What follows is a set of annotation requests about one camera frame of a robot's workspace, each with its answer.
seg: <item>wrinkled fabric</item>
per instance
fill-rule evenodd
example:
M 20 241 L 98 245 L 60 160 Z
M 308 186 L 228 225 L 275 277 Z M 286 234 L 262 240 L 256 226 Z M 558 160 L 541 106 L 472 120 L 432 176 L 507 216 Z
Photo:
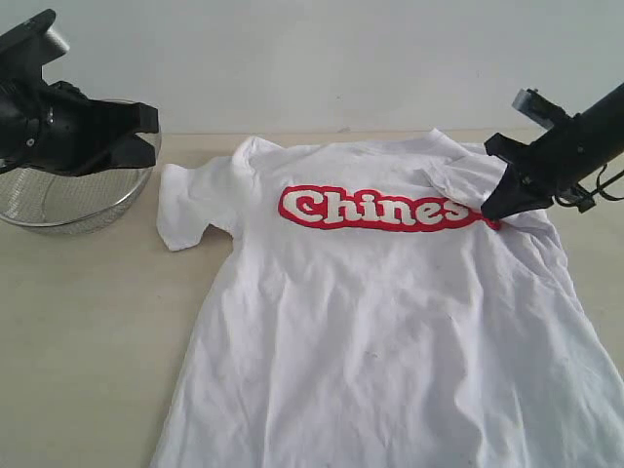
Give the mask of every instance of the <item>wrinkled fabric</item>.
M 438 131 L 168 165 L 167 246 L 213 224 L 234 251 L 152 468 L 624 466 L 624 386 L 556 230 L 480 217 L 503 169 Z

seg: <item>white t-shirt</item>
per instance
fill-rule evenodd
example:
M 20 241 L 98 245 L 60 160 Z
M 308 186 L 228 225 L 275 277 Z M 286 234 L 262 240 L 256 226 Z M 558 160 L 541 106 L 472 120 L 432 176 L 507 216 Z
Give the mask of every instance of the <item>white t-shirt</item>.
M 557 232 L 478 212 L 503 167 L 438 131 L 168 165 L 169 248 L 213 224 L 234 252 L 151 466 L 624 466 L 624 386 Z

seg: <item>beige table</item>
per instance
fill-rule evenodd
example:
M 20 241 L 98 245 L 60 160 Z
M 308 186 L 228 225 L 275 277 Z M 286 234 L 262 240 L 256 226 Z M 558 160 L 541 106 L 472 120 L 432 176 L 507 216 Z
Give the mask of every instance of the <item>beige table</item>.
M 492 131 L 451 132 L 483 141 Z M 531 138 L 535 132 L 507 132 Z M 273 136 L 282 144 L 416 134 Z M 166 136 L 162 162 L 200 166 L 244 136 Z M 169 253 L 155 229 L 159 169 L 111 226 L 44 237 L 0 225 L 0 467 L 147 465 L 196 314 L 228 255 L 209 229 Z M 588 315 L 624 370 L 624 205 L 553 209 Z

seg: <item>white lettering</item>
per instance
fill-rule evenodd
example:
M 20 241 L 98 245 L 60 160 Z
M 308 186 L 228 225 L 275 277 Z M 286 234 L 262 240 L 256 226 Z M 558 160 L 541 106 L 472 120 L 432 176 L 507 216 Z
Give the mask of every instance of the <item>white lettering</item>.
M 427 202 L 416 208 L 416 219 L 423 224 L 431 225 L 442 221 L 443 216 L 436 214 L 442 207 L 439 203 Z
M 416 220 L 411 217 L 410 205 L 406 202 L 398 200 L 379 200 L 379 204 L 383 207 L 383 216 L 380 218 L 383 222 L 389 224 L 402 223 L 405 226 L 414 226 Z M 397 210 L 401 211 L 401 220 L 396 218 Z
M 345 218 L 347 221 L 357 221 L 362 219 L 362 215 L 358 213 L 355 202 L 351 200 L 341 200 L 341 195 L 337 192 L 325 192 L 328 199 L 328 216 L 325 218 L 325 224 L 333 224 L 341 222 Z M 344 209 L 344 217 L 340 214 L 340 209 Z
M 445 210 L 447 210 L 445 216 L 449 221 L 461 221 L 470 214 L 470 211 L 468 211 L 466 207 L 457 205 L 452 200 L 445 201 Z
M 377 206 L 374 203 L 374 195 L 370 195 L 369 193 L 362 195 L 360 206 L 364 209 L 364 216 L 362 216 L 363 221 L 379 221 Z
M 295 190 L 284 196 L 284 209 L 296 218 L 307 222 L 318 222 L 323 219 L 322 214 L 308 214 L 299 209 L 297 201 L 299 198 L 311 198 L 315 204 L 323 203 L 323 194 L 314 190 Z M 310 210 L 310 207 L 303 203 L 303 208 Z

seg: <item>wire basket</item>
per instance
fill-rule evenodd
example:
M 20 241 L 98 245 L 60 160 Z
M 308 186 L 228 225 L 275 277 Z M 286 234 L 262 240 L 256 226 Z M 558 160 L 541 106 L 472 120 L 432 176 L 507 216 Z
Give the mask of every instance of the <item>wire basket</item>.
M 161 135 L 138 134 L 160 151 Z M 45 234 L 97 231 L 138 197 L 152 168 L 117 169 L 80 177 L 16 169 L 0 175 L 0 219 Z

